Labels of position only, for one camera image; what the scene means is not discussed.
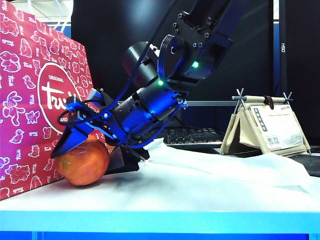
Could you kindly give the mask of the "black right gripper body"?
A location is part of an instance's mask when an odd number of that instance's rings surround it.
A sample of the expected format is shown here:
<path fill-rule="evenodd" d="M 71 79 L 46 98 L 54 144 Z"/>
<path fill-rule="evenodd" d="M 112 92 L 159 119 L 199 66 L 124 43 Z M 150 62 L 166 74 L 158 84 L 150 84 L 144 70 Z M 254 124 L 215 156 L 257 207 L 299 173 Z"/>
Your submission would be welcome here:
<path fill-rule="evenodd" d="M 185 93 L 168 86 L 142 87 L 113 107 L 113 99 L 100 89 L 93 88 L 86 99 L 99 108 L 95 128 L 104 133 L 106 143 L 132 150 L 151 143 L 185 107 Z"/>

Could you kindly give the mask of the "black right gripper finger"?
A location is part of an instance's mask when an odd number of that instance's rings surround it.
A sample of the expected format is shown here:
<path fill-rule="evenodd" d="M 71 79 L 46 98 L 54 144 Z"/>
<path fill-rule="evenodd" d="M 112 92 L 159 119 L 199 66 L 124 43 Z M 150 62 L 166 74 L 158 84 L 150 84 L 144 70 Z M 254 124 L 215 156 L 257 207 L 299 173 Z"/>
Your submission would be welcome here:
<path fill-rule="evenodd" d="M 67 126 L 51 153 L 51 158 L 64 155 L 68 151 L 79 146 L 88 139 L 89 134 L 90 127 L 86 124 L 81 124 L 80 126 Z"/>
<path fill-rule="evenodd" d="M 147 160 L 150 155 L 143 148 L 125 149 L 122 146 L 116 147 L 110 154 L 110 162 L 106 173 L 126 173 L 140 169 L 139 162 Z"/>

